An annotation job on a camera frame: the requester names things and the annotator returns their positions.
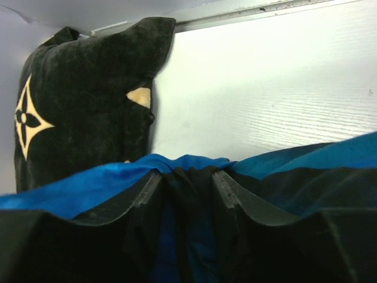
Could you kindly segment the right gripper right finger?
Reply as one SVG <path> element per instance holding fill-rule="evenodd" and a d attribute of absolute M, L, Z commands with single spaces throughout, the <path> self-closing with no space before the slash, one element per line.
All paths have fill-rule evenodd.
<path fill-rule="evenodd" d="M 292 215 L 213 174 L 213 216 L 222 282 L 375 282 L 376 210 Z"/>

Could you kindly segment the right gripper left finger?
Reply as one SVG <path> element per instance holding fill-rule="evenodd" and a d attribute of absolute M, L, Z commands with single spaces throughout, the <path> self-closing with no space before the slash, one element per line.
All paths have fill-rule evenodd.
<path fill-rule="evenodd" d="M 41 210 L 1 212 L 2 282 L 147 282 L 163 208 L 153 171 L 72 220 Z"/>

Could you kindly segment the blue and yellow pillowcase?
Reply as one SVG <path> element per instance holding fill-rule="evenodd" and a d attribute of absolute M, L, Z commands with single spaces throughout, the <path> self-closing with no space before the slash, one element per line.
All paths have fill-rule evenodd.
<path fill-rule="evenodd" d="M 226 172 L 240 186 L 301 218 L 322 209 L 376 210 L 376 134 L 293 147 L 239 162 L 157 154 L 111 163 L 1 197 L 5 210 L 41 210 L 72 220 L 132 187 L 146 174 L 163 178 L 157 253 L 147 282 L 222 282 L 213 216 L 212 176 Z"/>

